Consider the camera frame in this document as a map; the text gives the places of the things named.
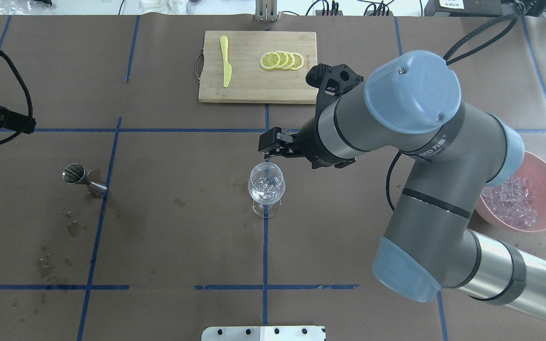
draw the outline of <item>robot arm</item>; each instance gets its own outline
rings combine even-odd
[[[315,118],[291,136],[278,127],[262,134],[259,151],[305,157],[316,169],[397,147],[416,162],[381,239],[375,276],[419,302],[451,287],[546,320],[546,261],[466,228],[482,188],[520,167],[520,136],[464,103],[455,73],[432,52],[409,52],[362,80],[346,65],[312,69]]]

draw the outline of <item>lemon slice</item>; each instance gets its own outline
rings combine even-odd
[[[272,70],[280,65],[282,57],[277,52],[268,52],[260,57],[260,67],[265,70]]]
[[[303,55],[292,52],[292,56],[294,57],[294,64],[290,67],[290,70],[297,70],[305,65],[305,58],[303,58]]]
[[[288,62],[290,61],[290,54],[286,51],[275,51],[276,54],[279,54],[279,57],[282,59],[282,61],[277,65],[276,69],[281,69],[282,67],[288,65]]]
[[[287,70],[294,66],[294,62],[296,60],[294,56],[294,52],[287,52],[288,54],[288,64],[284,65],[282,69]]]

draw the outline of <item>wooden cutting board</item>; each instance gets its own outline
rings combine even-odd
[[[223,87],[220,37],[229,38],[229,64],[233,67],[229,87]],[[271,51],[298,52],[305,64],[297,71],[265,70],[260,57]],[[305,82],[317,65],[315,32],[206,31],[199,101],[210,103],[315,104],[317,89]]]

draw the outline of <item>yellow knife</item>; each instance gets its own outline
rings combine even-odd
[[[220,49],[223,52],[223,86],[229,86],[231,82],[231,73],[233,68],[229,64],[229,38],[227,36],[220,37]]]

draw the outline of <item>pink bowl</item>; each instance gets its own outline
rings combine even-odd
[[[530,229],[518,229],[504,223],[490,211],[490,208],[483,202],[482,196],[479,196],[475,211],[486,222],[501,229],[523,233],[546,231],[546,162],[533,153],[526,152],[522,166],[515,173],[519,177],[530,179],[532,188],[537,193],[537,199],[532,203],[532,208],[538,212],[538,222],[535,226]]]

